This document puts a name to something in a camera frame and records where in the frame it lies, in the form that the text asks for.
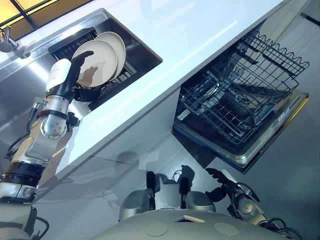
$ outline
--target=dishwasher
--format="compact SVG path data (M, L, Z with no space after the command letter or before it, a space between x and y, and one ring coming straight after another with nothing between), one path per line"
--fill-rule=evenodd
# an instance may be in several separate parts
M254 29L182 84L173 133L245 174L307 103L308 67Z

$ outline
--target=sink basin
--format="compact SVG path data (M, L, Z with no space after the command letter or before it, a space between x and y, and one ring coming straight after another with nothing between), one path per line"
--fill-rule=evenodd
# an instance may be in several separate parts
M112 31L123 39L126 61L116 84L100 87L92 102L73 100L69 112L79 119L161 63L161 58L104 9L98 9L58 32L25 49L30 56L13 56L0 63L0 163L9 145L26 132L26 123L34 97L45 98L45 87L52 65L59 59L71 59L70 45L88 40L84 33L97 36Z

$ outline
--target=wire rack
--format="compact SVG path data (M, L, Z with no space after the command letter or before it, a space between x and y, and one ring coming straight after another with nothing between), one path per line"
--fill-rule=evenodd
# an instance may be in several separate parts
M299 85L309 66L265 35L249 33L181 87L180 102L239 144Z

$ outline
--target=stacked plates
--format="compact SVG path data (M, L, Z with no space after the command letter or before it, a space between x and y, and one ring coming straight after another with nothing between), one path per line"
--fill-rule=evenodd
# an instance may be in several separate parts
M121 37L112 31L98 35L95 40L87 41L73 54L93 51L81 66L77 82L85 87L97 87L115 79L122 71L126 61L126 47Z

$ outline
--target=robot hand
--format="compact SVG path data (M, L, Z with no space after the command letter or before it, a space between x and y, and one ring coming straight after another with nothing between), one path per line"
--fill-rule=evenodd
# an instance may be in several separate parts
M234 182L228 179L221 171L214 168L206 168L206 171L212 175L214 179L217 179L218 183L222 184L221 187L217 187L211 192L205 192L213 202L219 202L228 195L231 205L227 210L234 218L245 220L255 225L259 225L267 220L264 212L255 202L260 202L258 196L247 184ZM241 186L248 188L250 195L248 195Z

